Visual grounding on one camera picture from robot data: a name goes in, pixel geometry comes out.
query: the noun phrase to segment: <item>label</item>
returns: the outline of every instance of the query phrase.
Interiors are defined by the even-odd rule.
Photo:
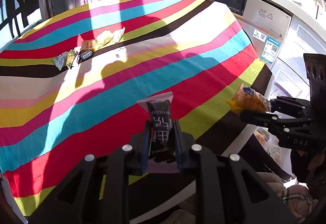
[[[251,89],[251,88],[249,88],[249,87],[244,87],[244,88],[242,88],[243,89],[243,91],[245,92],[245,93],[247,93],[247,94],[249,94],[249,95],[251,95],[251,96],[254,96],[254,91],[253,91],[253,89]]]
[[[260,41],[262,41],[262,42],[265,42],[265,40],[266,40],[266,35],[263,33],[263,32],[261,32],[261,31],[258,31],[258,30],[254,30],[254,34],[252,35],[254,38],[257,38],[257,39],[259,39]]]
[[[273,63],[280,46],[281,44],[278,41],[268,36],[263,53],[260,57],[269,63]]]

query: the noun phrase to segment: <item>bread package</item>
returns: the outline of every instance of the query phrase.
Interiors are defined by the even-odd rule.
[[[242,110],[251,110],[261,113],[271,111],[270,102],[254,89],[242,84],[231,100],[227,103],[231,110],[236,114],[240,114]]]

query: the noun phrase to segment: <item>table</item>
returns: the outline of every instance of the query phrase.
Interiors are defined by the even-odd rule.
[[[54,57],[83,40],[122,27],[119,43],[78,67],[59,71],[53,65]],[[224,4],[103,0],[79,6],[35,26],[0,53],[0,169],[29,216],[86,154],[108,155],[142,131],[148,113],[137,100],[167,91],[174,94],[171,113],[181,129],[226,154],[245,143],[252,127],[225,101],[243,82],[265,94],[271,76]],[[172,205],[179,192],[189,194],[182,190],[193,180],[131,176],[130,219],[137,223],[149,216],[143,214]]]

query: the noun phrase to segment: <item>white snack wrapper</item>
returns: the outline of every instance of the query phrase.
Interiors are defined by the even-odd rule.
[[[114,43],[118,43],[121,40],[121,38],[122,38],[122,36],[124,34],[124,30],[125,30],[125,28],[123,27],[122,29],[115,30],[113,32],[112,40],[113,40]]]
[[[137,104],[139,104],[144,110],[146,110],[146,112],[148,112],[148,107],[147,107],[147,102],[149,101],[165,101],[165,100],[169,100],[170,101],[170,105],[172,104],[172,100],[173,100],[173,93],[172,92],[167,92],[164,94],[157,94],[151,97],[147,97],[145,99],[141,99],[137,101]]]
[[[280,165],[282,163],[282,152],[281,148],[276,145],[268,146],[269,155]]]
[[[54,65],[58,68],[58,70],[61,70],[64,65],[66,65],[66,58],[68,55],[68,51],[63,52],[61,55],[57,56],[53,59]]]

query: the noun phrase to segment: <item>black snack wrapper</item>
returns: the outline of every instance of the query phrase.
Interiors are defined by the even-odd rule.
[[[175,162],[174,135],[170,133],[172,130],[170,101],[149,101],[147,107],[153,122],[149,160],[165,164]]]

